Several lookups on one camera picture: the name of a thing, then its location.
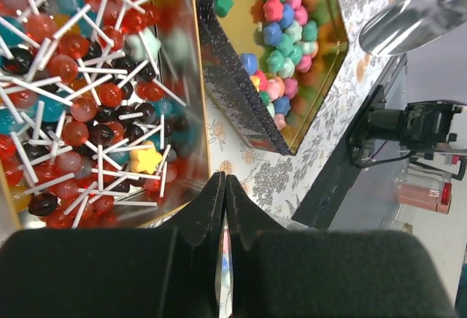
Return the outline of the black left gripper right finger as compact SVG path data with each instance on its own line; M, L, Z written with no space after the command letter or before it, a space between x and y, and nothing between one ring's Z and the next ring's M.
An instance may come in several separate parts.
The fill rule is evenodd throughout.
M230 175L235 317L454 317L430 255L394 230L287 230Z

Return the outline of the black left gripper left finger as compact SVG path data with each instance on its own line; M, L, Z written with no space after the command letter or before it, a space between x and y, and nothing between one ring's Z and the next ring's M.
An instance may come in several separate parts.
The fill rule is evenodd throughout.
M3 317L217 317L225 174L156 228L22 230L1 248Z

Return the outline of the gold tin of ball lollipops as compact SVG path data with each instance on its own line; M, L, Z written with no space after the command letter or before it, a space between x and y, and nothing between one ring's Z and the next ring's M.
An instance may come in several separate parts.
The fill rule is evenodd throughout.
M209 177L194 0L1 0L1 236L148 225Z

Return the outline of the gold tin of star candies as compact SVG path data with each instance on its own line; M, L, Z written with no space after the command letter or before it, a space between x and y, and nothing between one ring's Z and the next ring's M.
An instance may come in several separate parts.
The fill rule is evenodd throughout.
M196 0L204 82L252 148L295 155L347 55L338 0Z

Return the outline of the silver metal scoop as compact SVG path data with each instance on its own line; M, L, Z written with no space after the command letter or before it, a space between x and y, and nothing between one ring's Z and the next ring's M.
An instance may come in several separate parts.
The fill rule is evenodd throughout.
M466 0L393 0L362 27L360 47L374 56L415 50L466 23Z

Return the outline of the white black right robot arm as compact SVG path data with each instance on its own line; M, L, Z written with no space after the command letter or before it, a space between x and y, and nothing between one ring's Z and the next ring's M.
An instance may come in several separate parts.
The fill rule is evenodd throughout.
M364 162L372 141L394 141L405 152L396 158ZM351 164L370 168L418 154L466 155L466 105L456 101L419 101L405 109L370 106L363 111L346 141Z

